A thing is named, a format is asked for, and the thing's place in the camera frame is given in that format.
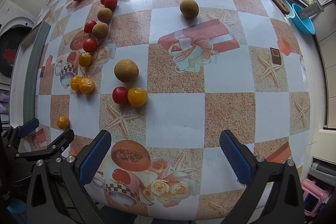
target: checkered tablecloth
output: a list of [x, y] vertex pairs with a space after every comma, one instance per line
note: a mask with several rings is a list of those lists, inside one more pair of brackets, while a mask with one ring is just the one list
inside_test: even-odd
[[[121, 140], [145, 147], [149, 156], [139, 160], [148, 157], [150, 166], [141, 172], [107, 154], [99, 168], [102, 186], [86, 186], [94, 200], [162, 219], [221, 218], [244, 191], [219, 147], [223, 130], [255, 155], [292, 158], [301, 172], [310, 130], [303, 57], [289, 21], [271, 0], [195, 0], [194, 20], [182, 16], [181, 1], [118, 0], [109, 35], [84, 69], [78, 66], [89, 37], [83, 26], [97, 20], [100, 0], [48, 0], [38, 19], [51, 30], [37, 78], [36, 117], [50, 143], [61, 134], [57, 117], [69, 116], [75, 139], [65, 156], [76, 155], [101, 129], [111, 133], [111, 147]], [[123, 85], [114, 66], [125, 58], [140, 71], [125, 86], [148, 91], [143, 107], [119, 106], [111, 98]], [[70, 89], [75, 71], [93, 79], [92, 94]], [[35, 150], [39, 143], [28, 137], [21, 147]], [[114, 172], [121, 181], [112, 181]], [[125, 206], [125, 199], [104, 189], [116, 183], [139, 195], [135, 205]]]

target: pink stool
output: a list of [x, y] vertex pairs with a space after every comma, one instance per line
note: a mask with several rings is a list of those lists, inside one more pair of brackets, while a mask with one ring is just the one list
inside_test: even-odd
[[304, 190], [304, 214], [314, 217], [320, 208], [321, 204], [327, 199], [330, 190], [322, 190], [315, 185], [315, 180], [304, 179], [301, 187]]

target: printed gift box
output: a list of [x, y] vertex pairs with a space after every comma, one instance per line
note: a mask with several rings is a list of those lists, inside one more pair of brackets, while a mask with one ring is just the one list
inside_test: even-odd
[[199, 72], [202, 65], [216, 63], [221, 52], [239, 48], [238, 41], [219, 19], [160, 37], [158, 44], [173, 56], [180, 72]]

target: washing machine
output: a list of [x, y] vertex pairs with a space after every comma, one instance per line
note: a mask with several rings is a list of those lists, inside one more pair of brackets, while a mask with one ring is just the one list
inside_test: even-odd
[[0, 0], [0, 84], [10, 85], [16, 51], [35, 20], [10, 0]]

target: printed rose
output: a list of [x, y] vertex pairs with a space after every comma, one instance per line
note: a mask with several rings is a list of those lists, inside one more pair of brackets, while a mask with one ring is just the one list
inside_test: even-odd
[[145, 198], [147, 198], [149, 201], [154, 200], [154, 194], [151, 192], [150, 189], [145, 188], [142, 192], [143, 192], [143, 195], [145, 196]]
[[152, 193], [155, 195], [161, 195], [167, 193], [169, 191], [169, 186], [166, 182], [168, 181], [162, 179], [153, 181], [150, 184]]
[[178, 205], [181, 202], [181, 199], [177, 199], [177, 200], [172, 200], [172, 199], [167, 199], [167, 198], [161, 198], [161, 197], [157, 197], [156, 198], [165, 208], [168, 207], [173, 207]]
[[151, 161], [149, 171], [155, 172], [159, 179], [164, 179], [166, 176], [173, 172], [172, 166], [174, 162], [172, 159], [165, 160], [163, 158], [155, 157]]

